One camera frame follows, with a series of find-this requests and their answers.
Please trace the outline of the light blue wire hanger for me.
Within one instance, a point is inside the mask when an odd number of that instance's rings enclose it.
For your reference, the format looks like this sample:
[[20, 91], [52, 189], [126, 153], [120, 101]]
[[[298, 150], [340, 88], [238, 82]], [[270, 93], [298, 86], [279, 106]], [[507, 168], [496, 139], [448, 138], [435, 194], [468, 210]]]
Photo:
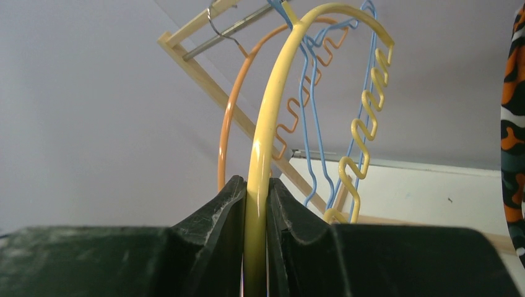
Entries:
[[321, 166], [323, 168], [324, 178], [330, 186], [329, 199], [326, 202], [325, 206], [320, 208], [321, 210], [327, 210], [333, 206], [334, 200], [337, 194], [337, 190], [339, 190], [341, 183], [340, 182], [334, 183], [333, 180], [330, 178], [328, 174], [328, 170], [326, 168], [323, 140], [322, 140], [321, 129], [319, 126], [319, 118], [318, 118], [318, 113], [317, 113], [316, 103], [315, 103], [315, 86], [317, 85], [318, 79], [321, 78], [321, 73], [319, 71], [319, 65], [322, 64], [322, 62], [317, 57], [315, 49], [320, 48], [323, 45], [323, 42], [326, 40], [326, 35], [328, 34], [328, 32], [333, 31], [333, 30], [342, 30], [343, 36], [345, 37], [349, 29], [356, 29], [358, 25], [359, 25], [359, 21], [355, 18], [347, 19], [341, 22], [336, 22], [325, 28], [322, 28], [315, 36], [306, 34], [305, 36], [301, 38], [301, 42], [299, 45], [299, 50], [301, 51], [303, 55], [303, 59], [304, 59], [303, 69], [302, 69], [301, 77], [299, 80], [300, 92], [299, 92], [297, 99], [290, 98], [289, 101], [292, 103], [296, 103], [301, 113], [300, 120], [302, 122], [302, 128], [303, 128], [305, 158], [306, 158], [306, 163], [308, 167], [308, 172], [313, 182], [312, 190], [306, 195], [304, 203], [303, 203], [304, 205], [308, 205], [313, 202], [314, 195], [316, 194], [317, 187], [318, 187], [318, 180], [312, 168], [312, 155], [311, 155], [311, 150], [310, 150], [310, 145], [309, 145], [308, 128], [307, 128], [307, 123], [306, 123], [305, 108], [307, 106], [311, 107], [313, 122], [314, 122], [315, 129], [316, 129], [317, 145], [319, 148], [319, 159], [321, 161]]

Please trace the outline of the wooden clothes rack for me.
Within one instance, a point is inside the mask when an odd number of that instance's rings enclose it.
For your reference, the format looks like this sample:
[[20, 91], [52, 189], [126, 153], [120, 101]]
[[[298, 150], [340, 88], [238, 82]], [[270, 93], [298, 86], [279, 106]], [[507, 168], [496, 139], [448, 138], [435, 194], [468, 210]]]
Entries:
[[[252, 140], [254, 139], [254, 132], [256, 125], [253, 123], [248, 116], [244, 113], [242, 109], [237, 107], [236, 101], [238, 95], [242, 88], [244, 79], [256, 58], [261, 47], [269, 41], [271, 38], [283, 32], [284, 30], [290, 30], [288, 25], [281, 25], [275, 30], [268, 33], [263, 37], [256, 46], [251, 51], [244, 51], [243, 55], [245, 61], [237, 75], [236, 81], [233, 84], [232, 91], [226, 93], [216, 82], [215, 80], [201, 67], [201, 65], [195, 60], [195, 57], [201, 52], [208, 50], [213, 47], [216, 43], [220, 42], [223, 39], [231, 39], [234, 32], [239, 31], [246, 26], [253, 23], [255, 20], [258, 20], [262, 15], [266, 14], [269, 11], [276, 11], [270, 5], [271, 1], [267, 3], [264, 7], [255, 13], [245, 17], [243, 20], [238, 21], [230, 28], [226, 29], [224, 32], [217, 32], [216, 36], [209, 41], [199, 45], [192, 51], [186, 51], [181, 42], [187, 39], [190, 35], [195, 33], [197, 30], [202, 28], [205, 25], [212, 25], [213, 20], [218, 15], [224, 13], [228, 9], [236, 6], [236, 1], [211, 1], [207, 9], [195, 16], [194, 19], [189, 21], [176, 33], [166, 33], [158, 39], [159, 45], [165, 50], [165, 52], [171, 56], [171, 58], [176, 62], [186, 73], [192, 78], [198, 86], [205, 91], [211, 99], [213, 99], [216, 104], [221, 106], [225, 110], [223, 117], [223, 124], [220, 133], [220, 142], [219, 142], [219, 157], [218, 157], [218, 172], [217, 172], [217, 184], [219, 188], [225, 186], [225, 170], [227, 165], [227, 148], [228, 140], [230, 135], [230, 128], [232, 123], [236, 123], [238, 127]], [[345, 21], [348, 19], [347, 15], [344, 14], [324, 14], [318, 17], [313, 23], [324, 23], [327, 26], [334, 24], [336, 22]], [[326, 50], [331, 51], [336, 45], [333, 42], [326, 43]], [[305, 179], [292, 168], [291, 164], [284, 160], [284, 151], [273, 149], [271, 163], [276, 165], [286, 177], [288, 177], [293, 184], [299, 188], [299, 190], [304, 193], [306, 196], [311, 190], [312, 185], [309, 185]], [[327, 201], [322, 200], [322, 198], [317, 194], [314, 195], [312, 204], [322, 212], [321, 207], [325, 206]], [[337, 193], [335, 206], [345, 215], [346, 218], [349, 218], [350, 209], [352, 204], [352, 195], [348, 192]], [[364, 223], [380, 223], [380, 224], [392, 224], [393, 221], [386, 218], [379, 217], [361, 217], [358, 216], [358, 222]]]

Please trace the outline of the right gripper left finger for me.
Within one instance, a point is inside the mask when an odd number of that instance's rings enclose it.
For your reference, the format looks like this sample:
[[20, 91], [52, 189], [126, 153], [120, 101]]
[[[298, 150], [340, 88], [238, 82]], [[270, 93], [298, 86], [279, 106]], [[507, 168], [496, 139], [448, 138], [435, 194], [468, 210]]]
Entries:
[[239, 296], [246, 183], [174, 226], [33, 226], [1, 238], [2, 296]]

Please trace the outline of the orange camouflage print shorts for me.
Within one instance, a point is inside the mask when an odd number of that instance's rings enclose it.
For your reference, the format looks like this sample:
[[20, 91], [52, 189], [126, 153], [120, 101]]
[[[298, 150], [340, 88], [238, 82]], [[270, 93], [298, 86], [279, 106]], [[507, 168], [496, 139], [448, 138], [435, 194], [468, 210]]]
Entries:
[[500, 104], [501, 199], [513, 249], [524, 265], [524, 4], [513, 16]]

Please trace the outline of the cream wooden hanger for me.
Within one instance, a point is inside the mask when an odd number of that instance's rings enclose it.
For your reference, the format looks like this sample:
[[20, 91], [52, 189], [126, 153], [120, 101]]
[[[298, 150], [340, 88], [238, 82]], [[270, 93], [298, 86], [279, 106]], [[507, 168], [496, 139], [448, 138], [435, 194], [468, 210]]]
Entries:
[[372, 30], [370, 53], [368, 58], [365, 83], [362, 92], [361, 112], [366, 118], [355, 118], [350, 125], [353, 144], [360, 148], [360, 159], [354, 162], [349, 156], [339, 161], [339, 179], [353, 198], [349, 222], [356, 223], [360, 212], [358, 183], [352, 182], [345, 170], [351, 168], [358, 180], [367, 176], [370, 153], [366, 143], [376, 137], [378, 122], [377, 112], [383, 109], [384, 89], [388, 85], [388, 69], [392, 54], [384, 53], [377, 45], [381, 41], [388, 50], [392, 50], [394, 41], [378, 22], [376, 9], [372, 2], [365, 1], [357, 9], [348, 4], [322, 4], [298, 18], [286, 1], [271, 1], [273, 7], [291, 29], [290, 35], [282, 47], [266, 85], [259, 110], [249, 163], [246, 190], [245, 241], [243, 251], [243, 294], [245, 296], [266, 296], [266, 201], [271, 177], [271, 160], [276, 136], [277, 118], [285, 83], [297, 51], [303, 51], [305, 69], [317, 70], [315, 47], [324, 40], [326, 31], [320, 31], [315, 37], [307, 34], [311, 24], [324, 14], [344, 14], [348, 19], [334, 24], [333, 29], [346, 28], [353, 24], [366, 24]]

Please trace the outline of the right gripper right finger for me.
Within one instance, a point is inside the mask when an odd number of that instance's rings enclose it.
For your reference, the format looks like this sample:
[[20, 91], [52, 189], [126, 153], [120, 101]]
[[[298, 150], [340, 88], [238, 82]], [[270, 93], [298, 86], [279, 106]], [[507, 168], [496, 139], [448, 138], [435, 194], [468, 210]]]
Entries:
[[271, 296], [519, 296], [478, 231], [331, 225], [277, 178], [266, 205]]

